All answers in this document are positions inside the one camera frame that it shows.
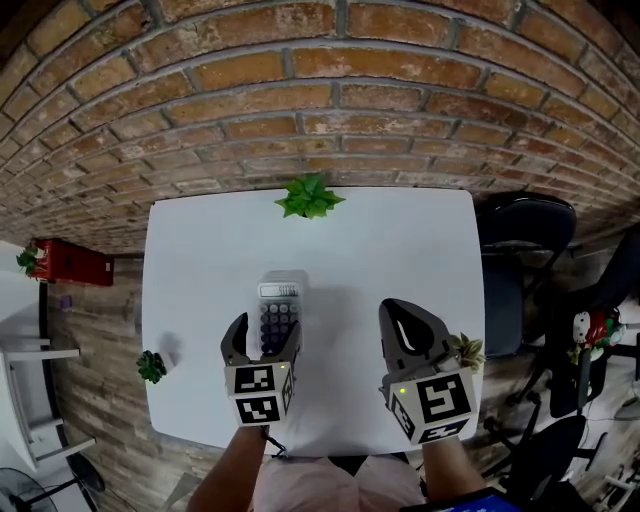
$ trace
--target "person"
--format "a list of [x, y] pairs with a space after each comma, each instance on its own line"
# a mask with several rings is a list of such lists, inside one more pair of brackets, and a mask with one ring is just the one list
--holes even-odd
[[[329, 458], [271, 459], [266, 435], [240, 427], [196, 489], [188, 512], [386, 512], [420, 505], [418, 473], [395, 456], [369, 456], [348, 472]], [[422, 446], [430, 501], [450, 500], [486, 484], [456, 436]]]

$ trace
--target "small purple object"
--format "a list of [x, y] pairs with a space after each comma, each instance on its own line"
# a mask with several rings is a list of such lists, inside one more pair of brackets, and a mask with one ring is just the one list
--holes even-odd
[[64, 295], [60, 297], [60, 309], [64, 311], [65, 309], [71, 309], [71, 306], [73, 306], [71, 295]]

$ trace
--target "plush toy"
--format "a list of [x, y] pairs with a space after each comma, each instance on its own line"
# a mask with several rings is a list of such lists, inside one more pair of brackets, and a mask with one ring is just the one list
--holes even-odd
[[622, 340], [626, 326], [620, 323], [620, 313], [613, 310], [583, 311], [573, 317], [573, 341], [576, 344], [567, 355], [572, 364], [578, 364], [580, 352], [591, 349], [591, 360], [604, 354], [604, 349]]

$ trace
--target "calculator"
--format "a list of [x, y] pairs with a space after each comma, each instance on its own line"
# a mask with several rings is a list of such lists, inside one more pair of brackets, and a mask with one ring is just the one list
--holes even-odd
[[306, 273], [300, 270], [271, 271], [258, 284], [258, 340], [263, 354], [280, 353], [295, 322], [302, 328], [305, 285]]

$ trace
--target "brick wall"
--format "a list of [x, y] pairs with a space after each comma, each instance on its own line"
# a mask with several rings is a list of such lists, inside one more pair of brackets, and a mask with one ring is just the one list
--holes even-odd
[[65, 0], [0, 76], [0, 239], [141, 250], [153, 201], [532, 190], [640, 220], [640, 59], [586, 0]]

